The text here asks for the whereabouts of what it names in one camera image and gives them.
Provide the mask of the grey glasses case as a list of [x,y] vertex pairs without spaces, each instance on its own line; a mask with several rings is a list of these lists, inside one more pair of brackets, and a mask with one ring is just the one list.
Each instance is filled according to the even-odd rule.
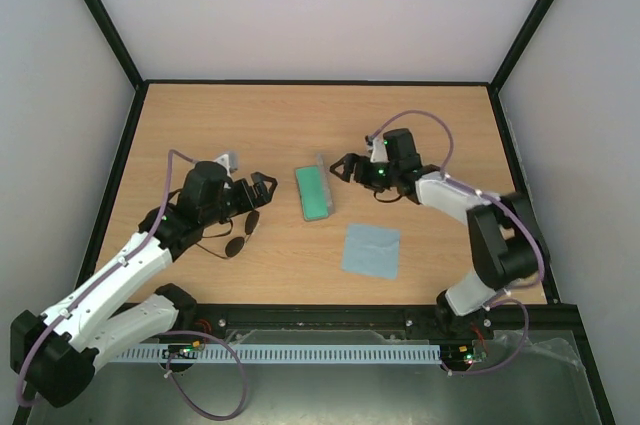
[[329,218],[334,213],[335,206],[323,155],[317,154],[313,165],[296,168],[294,176],[303,219],[313,222]]

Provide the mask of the black round sunglasses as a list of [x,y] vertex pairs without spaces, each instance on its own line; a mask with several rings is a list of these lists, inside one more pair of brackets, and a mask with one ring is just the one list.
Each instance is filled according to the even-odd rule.
[[260,217],[261,214],[259,211],[257,210],[253,210],[251,211],[246,219],[245,219],[245,223],[244,223],[244,235],[243,236],[238,236],[238,237],[234,237],[232,238],[225,246],[224,248],[224,252],[222,254],[214,252],[206,247],[204,247],[203,245],[197,244],[197,247],[199,249],[201,249],[202,251],[216,257],[219,258],[221,260],[229,260],[232,259],[234,257],[236,257],[243,249],[244,247],[247,245],[247,243],[249,242],[250,238],[252,237],[253,233],[255,232],[259,221],[260,221]]

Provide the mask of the light blue cleaning cloth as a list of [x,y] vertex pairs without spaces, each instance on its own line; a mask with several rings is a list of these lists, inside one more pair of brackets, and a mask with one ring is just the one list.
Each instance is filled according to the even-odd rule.
[[401,232],[365,224],[350,224],[341,268],[345,272],[394,280],[398,276]]

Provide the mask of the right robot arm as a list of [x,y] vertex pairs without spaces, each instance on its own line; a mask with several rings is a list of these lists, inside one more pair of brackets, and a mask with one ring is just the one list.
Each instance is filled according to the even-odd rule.
[[462,334],[498,298],[544,280],[549,252],[523,194],[483,191],[453,178],[443,165],[423,164],[406,128],[368,137],[366,143],[365,155],[348,153],[329,172],[374,194],[395,190],[400,199],[438,210],[467,227],[471,269],[436,298],[435,322],[442,335]]

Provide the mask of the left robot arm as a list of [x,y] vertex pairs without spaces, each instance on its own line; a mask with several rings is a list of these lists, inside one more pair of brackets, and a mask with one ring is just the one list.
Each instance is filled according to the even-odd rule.
[[41,314],[25,310],[12,321],[10,366],[19,377],[21,406],[36,403],[25,399],[27,385],[54,407],[69,404],[112,358],[174,327],[191,300],[182,290],[164,288],[124,313],[118,309],[198,244],[207,228],[238,215],[252,218],[272,201],[275,178],[254,172],[235,180],[236,168],[229,154],[194,162],[182,187],[164,186],[160,206],[95,275]]

